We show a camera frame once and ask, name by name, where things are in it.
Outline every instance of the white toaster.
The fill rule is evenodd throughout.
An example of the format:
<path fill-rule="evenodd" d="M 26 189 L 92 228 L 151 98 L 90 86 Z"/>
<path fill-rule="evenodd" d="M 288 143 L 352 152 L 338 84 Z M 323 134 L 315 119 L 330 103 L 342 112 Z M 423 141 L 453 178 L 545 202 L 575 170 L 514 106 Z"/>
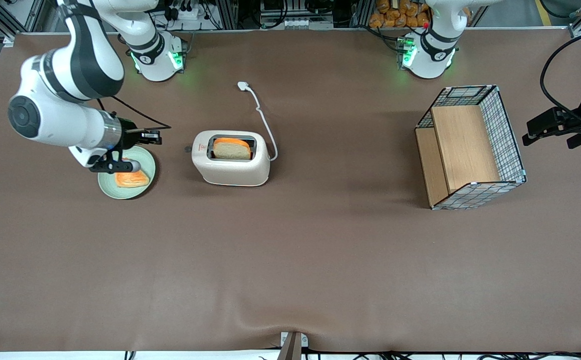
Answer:
<path fill-rule="evenodd" d="M 251 148 L 250 160 L 217 159 L 213 143 L 217 138 L 245 141 Z M 255 132 L 233 130 L 202 131 L 192 143 L 192 163 L 206 182 L 229 187 L 258 187 L 268 180 L 271 161 L 264 138 Z"/>

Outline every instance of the packaged bread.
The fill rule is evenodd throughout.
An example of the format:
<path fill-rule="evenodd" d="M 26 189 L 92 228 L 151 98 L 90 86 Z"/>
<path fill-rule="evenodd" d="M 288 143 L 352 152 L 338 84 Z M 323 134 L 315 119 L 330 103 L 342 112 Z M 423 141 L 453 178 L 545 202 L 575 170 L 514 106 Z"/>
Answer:
<path fill-rule="evenodd" d="M 417 4 L 410 2 L 409 0 L 401 0 L 399 3 L 399 12 L 406 16 L 416 16 L 417 10 L 419 10 Z"/>
<path fill-rule="evenodd" d="M 468 18 L 466 19 L 466 21 L 470 24 L 472 20 L 471 17 L 473 16 L 471 9 L 469 9 L 468 7 L 464 7 L 464 14 L 466 14 L 466 17 Z"/>
<path fill-rule="evenodd" d="M 219 137 L 212 143 L 212 151 L 217 159 L 250 160 L 249 143 L 233 137 Z"/>
<path fill-rule="evenodd" d="M 417 27 L 417 18 L 415 16 L 407 16 L 406 17 L 406 26 L 410 28 Z"/>
<path fill-rule="evenodd" d="M 417 15 L 417 27 L 423 27 L 424 24 L 430 22 L 430 20 L 428 19 L 428 14 L 426 13 L 419 13 Z"/>
<path fill-rule="evenodd" d="M 370 20 L 368 20 L 368 26 L 377 29 L 382 27 L 382 14 L 380 13 L 373 13 L 370 16 Z"/>
<path fill-rule="evenodd" d="M 388 20 L 397 20 L 400 18 L 400 10 L 398 9 L 390 9 L 386 12 L 386 19 Z"/>
<path fill-rule="evenodd" d="M 389 3 L 389 0 L 377 0 L 375 4 L 377 6 L 377 11 L 379 11 L 382 14 L 386 14 L 386 12 L 391 9 L 391 4 Z"/>
<path fill-rule="evenodd" d="M 395 20 L 395 27 L 403 28 L 406 25 L 407 25 L 407 16 L 405 14 L 401 14 L 399 18 Z"/>
<path fill-rule="evenodd" d="M 142 170 L 135 172 L 116 172 L 115 173 L 115 184 L 119 188 L 139 188 L 145 187 L 151 182 L 149 176 Z"/>

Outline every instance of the white cable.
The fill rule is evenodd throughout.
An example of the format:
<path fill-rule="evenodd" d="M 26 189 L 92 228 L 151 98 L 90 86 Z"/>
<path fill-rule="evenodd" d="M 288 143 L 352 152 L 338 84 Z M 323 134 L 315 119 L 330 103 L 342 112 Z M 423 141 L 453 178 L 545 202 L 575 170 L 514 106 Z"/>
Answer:
<path fill-rule="evenodd" d="M 259 115 L 261 116 L 261 121 L 263 121 L 263 125 L 266 127 L 266 130 L 268 131 L 268 136 L 270 136 L 270 141 L 272 141 L 272 147 L 275 149 L 275 156 L 270 158 L 270 161 L 277 159 L 277 155 L 279 155 L 279 152 L 277 151 L 277 144 L 275 143 L 275 138 L 273 137 L 273 133 L 271 132 L 271 128 L 268 127 L 268 123 L 266 122 L 266 117 L 264 117 L 264 113 L 262 112 L 262 109 L 260 109 L 259 99 L 257 98 L 257 95 L 255 94 L 253 89 L 250 88 L 249 84 L 247 84 L 247 82 L 245 82 L 245 81 L 238 82 L 237 86 L 239 87 L 239 89 L 241 91 L 248 91 L 249 93 L 252 94 L 252 97 L 254 98 L 255 104 L 257 104 L 256 110 L 257 110 L 257 112 L 259 112 Z"/>

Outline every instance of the wooden board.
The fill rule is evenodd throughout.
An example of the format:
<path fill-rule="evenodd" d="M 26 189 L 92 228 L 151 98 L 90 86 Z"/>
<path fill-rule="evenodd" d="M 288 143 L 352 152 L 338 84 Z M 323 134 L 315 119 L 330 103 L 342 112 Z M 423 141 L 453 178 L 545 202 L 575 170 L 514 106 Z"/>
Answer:
<path fill-rule="evenodd" d="M 419 148 L 428 203 L 430 207 L 433 207 L 449 195 L 437 136 L 432 127 L 415 129 L 414 134 L 417 139 L 417 148 Z"/>
<path fill-rule="evenodd" d="M 437 106 L 431 111 L 448 193 L 471 182 L 499 182 L 480 107 Z"/>

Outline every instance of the plate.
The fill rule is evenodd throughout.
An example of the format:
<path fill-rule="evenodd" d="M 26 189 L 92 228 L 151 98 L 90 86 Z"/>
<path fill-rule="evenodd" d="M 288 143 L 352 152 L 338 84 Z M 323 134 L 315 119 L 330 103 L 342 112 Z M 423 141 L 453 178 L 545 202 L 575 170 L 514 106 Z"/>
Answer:
<path fill-rule="evenodd" d="M 113 156 L 117 158 L 117 151 L 113 151 Z M 119 187 L 115 182 L 115 174 L 100 172 L 97 173 L 97 183 L 104 194 L 113 199 L 132 199 L 139 196 L 148 189 L 155 178 L 156 164 L 155 158 L 151 153 L 143 147 L 133 146 L 128 150 L 124 150 L 123 157 L 131 160 L 136 160 L 141 165 L 141 170 L 148 176 L 148 185 L 140 187 Z"/>

